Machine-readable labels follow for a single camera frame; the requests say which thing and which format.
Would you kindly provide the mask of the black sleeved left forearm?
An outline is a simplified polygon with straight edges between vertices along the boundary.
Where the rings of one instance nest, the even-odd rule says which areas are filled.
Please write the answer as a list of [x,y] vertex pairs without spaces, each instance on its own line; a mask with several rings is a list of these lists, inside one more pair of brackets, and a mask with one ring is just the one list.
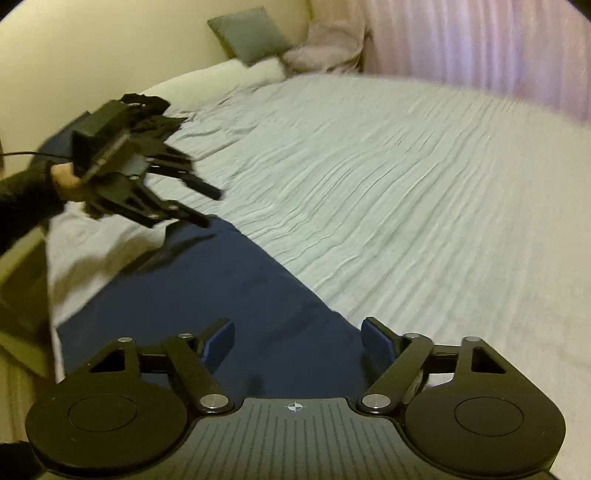
[[51,176],[55,163],[42,160],[1,181],[1,254],[48,218],[63,211]]

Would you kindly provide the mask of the person left hand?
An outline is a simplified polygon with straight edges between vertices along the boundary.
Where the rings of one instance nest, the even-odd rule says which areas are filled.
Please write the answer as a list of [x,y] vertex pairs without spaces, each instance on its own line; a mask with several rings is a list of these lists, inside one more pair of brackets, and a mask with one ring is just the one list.
[[74,174],[72,163],[53,164],[50,167],[50,176],[54,189],[63,202],[90,203],[96,199],[89,186]]

